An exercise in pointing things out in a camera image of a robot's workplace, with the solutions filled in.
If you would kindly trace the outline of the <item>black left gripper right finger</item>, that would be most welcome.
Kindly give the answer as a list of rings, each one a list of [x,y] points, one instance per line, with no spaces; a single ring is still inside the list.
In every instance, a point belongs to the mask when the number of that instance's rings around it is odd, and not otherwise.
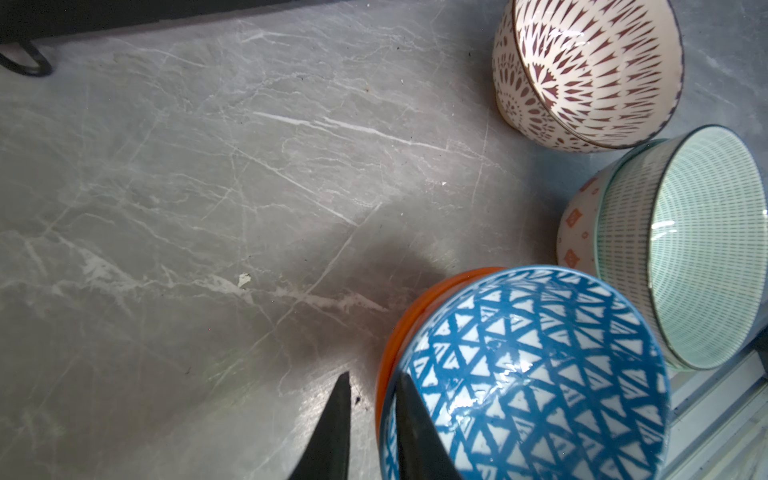
[[[412,378],[401,373],[395,387],[399,474],[401,479],[460,480]]]

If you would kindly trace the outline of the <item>blue triangle patterned bowl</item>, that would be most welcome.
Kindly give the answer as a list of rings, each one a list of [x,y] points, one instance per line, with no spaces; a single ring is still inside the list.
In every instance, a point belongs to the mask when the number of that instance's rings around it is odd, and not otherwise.
[[[654,479],[669,379],[647,322],[616,289],[552,265],[448,291],[402,343],[407,375],[462,479]]]

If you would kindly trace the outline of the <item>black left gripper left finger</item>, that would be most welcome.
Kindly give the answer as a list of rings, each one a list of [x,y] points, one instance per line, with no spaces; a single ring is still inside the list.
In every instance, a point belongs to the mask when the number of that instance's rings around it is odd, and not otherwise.
[[[345,372],[338,377],[309,443],[289,479],[347,480],[350,424],[350,375]]]

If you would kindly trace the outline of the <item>orange bowl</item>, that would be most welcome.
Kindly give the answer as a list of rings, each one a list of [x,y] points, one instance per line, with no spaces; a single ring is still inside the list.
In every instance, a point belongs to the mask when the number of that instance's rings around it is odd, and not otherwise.
[[[502,270],[504,270],[504,267],[484,267],[446,278],[420,295],[401,316],[387,341],[378,369],[375,394],[377,444],[380,444],[381,418],[385,410],[387,388],[407,344],[412,340],[425,320],[450,296],[467,285]]]

